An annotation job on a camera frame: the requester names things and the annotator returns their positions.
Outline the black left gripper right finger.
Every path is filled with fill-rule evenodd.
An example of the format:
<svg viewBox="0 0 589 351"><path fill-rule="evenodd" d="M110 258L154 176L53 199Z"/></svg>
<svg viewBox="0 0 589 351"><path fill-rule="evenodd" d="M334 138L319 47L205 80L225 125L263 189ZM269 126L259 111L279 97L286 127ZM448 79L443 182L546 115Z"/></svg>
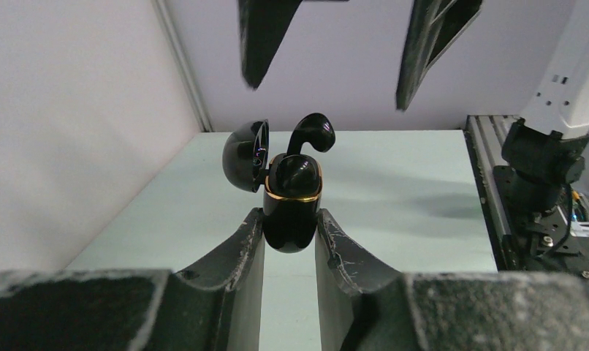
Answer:
<svg viewBox="0 0 589 351"><path fill-rule="evenodd" d="M589 350L589 283L563 273L402 273L318 215L323 350Z"/></svg>

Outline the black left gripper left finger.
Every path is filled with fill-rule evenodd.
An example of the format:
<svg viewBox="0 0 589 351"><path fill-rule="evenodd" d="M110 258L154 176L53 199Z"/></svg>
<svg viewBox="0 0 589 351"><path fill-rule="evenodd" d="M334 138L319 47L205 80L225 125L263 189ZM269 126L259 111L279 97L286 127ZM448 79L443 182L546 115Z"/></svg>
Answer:
<svg viewBox="0 0 589 351"><path fill-rule="evenodd" d="M257 350L262 220L178 272L3 271L0 350Z"/></svg>

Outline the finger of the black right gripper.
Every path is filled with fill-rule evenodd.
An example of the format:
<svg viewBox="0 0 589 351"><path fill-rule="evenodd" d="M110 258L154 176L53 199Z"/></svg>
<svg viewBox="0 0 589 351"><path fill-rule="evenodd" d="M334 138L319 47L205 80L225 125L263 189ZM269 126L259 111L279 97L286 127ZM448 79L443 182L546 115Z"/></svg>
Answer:
<svg viewBox="0 0 589 351"><path fill-rule="evenodd" d="M264 80L302 0L240 0L237 3L240 68L247 86Z"/></svg>
<svg viewBox="0 0 589 351"><path fill-rule="evenodd" d="M395 91L397 110L409 108L428 70L473 23L482 0L415 0Z"/></svg>

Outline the black glossy wireless earbud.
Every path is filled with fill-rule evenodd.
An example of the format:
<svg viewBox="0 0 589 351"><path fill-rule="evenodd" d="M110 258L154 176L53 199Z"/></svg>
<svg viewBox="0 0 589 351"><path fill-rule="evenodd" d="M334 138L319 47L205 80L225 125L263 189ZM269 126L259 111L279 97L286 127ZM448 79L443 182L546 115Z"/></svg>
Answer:
<svg viewBox="0 0 589 351"><path fill-rule="evenodd" d="M325 153L335 145L335 141L335 130L328 117L323 113L311 113L292 131L286 154L300 154L304 143L310 143L316 151Z"/></svg>

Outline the black glossy earbud charging case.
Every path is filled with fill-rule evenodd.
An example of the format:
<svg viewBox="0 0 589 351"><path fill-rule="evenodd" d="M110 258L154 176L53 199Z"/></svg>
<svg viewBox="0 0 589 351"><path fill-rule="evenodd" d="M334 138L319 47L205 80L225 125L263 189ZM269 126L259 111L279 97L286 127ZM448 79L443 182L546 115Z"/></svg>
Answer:
<svg viewBox="0 0 589 351"><path fill-rule="evenodd" d="M262 232L273 249L296 253L316 232L322 190L319 164L307 155L278 154L269 159L269 125L251 121L230 134L222 151L228 182L246 192L264 188Z"/></svg>

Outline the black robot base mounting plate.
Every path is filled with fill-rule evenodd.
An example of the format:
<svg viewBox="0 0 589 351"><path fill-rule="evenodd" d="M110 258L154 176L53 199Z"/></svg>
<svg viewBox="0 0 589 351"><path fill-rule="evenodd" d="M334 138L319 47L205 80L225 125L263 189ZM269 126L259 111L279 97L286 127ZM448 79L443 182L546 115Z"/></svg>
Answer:
<svg viewBox="0 0 589 351"><path fill-rule="evenodd" d="M567 273L589 283L589 206L571 185L585 169L589 134L563 139L514 116L469 116L465 141L496 265Z"/></svg>

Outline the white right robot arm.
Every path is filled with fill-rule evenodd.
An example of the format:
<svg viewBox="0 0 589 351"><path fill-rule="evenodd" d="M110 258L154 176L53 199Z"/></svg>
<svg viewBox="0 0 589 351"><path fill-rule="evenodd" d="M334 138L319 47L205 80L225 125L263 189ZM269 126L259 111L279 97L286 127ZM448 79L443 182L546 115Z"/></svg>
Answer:
<svg viewBox="0 0 589 351"><path fill-rule="evenodd" d="M247 86L262 84L286 36L298 1L239 1L237 19L241 74ZM401 55L395 106L409 108L428 70L482 10L480 1L414 1ZM544 144L585 143L589 132L589 1L577 1L535 93L520 112L503 158L529 189L547 185L553 197L575 182L581 156L555 152Z"/></svg>

